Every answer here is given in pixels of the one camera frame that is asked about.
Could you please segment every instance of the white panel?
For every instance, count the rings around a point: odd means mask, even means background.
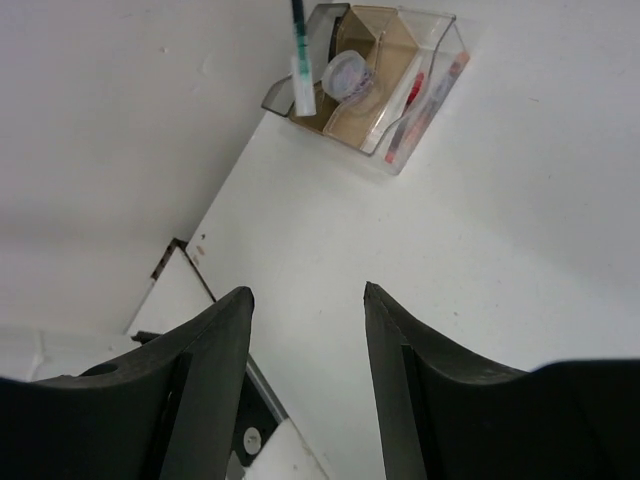
[[[82,335],[0,325],[0,377],[35,381],[80,375],[138,346],[125,335]]]
[[[180,249],[173,251],[158,281],[128,329],[166,333],[213,305],[211,296]]]
[[[367,280],[514,367],[640,355],[640,3],[406,3],[485,33],[404,172],[267,116],[188,249],[337,479],[384,478]]]

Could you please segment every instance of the black plastic part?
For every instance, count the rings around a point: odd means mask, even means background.
[[[253,296],[79,377],[0,380],[3,479],[225,478]]]
[[[367,284],[388,480],[638,479],[640,361],[526,373],[476,355]]]
[[[278,422],[271,414],[271,410],[262,399],[260,392],[249,378],[249,375],[245,374],[231,443],[231,449],[236,452],[238,460],[243,467],[251,465],[253,460],[260,454],[258,452],[255,455],[251,455],[244,448],[244,434],[249,427],[254,427],[260,432],[261,443],[264,446],[276,428],[278,428]]]

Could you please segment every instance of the clear plastic organizer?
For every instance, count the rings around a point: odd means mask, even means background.
[[[291,75],[271,86],[262,107],[397,175],[469,61],[455,15],[319,4],[307,35],[316,115],[296,116]],[[364,94],[340,103],[325,92],[321,79],[344,52],[343,57],[363,58],[372,80],[367,77],[371,86]]]

